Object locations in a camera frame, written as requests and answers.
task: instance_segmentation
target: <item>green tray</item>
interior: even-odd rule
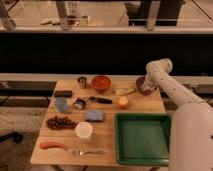
[[[117,113],[117,162],[122,165],[168,165],[170,126],[168,115]]]

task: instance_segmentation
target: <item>chair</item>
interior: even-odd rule
[[[3,135],[0,137],[0,142],[5,141],[9,138],[13,138],[13,142],[20,143],[23,140],[23,135],[19,134],[18,132],[12,132],[7,135]]]

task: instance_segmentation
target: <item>metal fork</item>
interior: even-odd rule
[[[72,154],[74,156],[82,156],[84,154],[105,154],[103,150],[73,150]]]

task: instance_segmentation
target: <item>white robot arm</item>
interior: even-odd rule
[[[169,59],[146,66],[143,91],[160,86],[178,109],[172,117],[169,171],[213,171],[213,109],[174,80]]]

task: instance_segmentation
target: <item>white cup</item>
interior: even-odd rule
[[[75,127],[76,135],[84,142],[89,142],[92,136],[92,125],[89,122],[80,122]]]

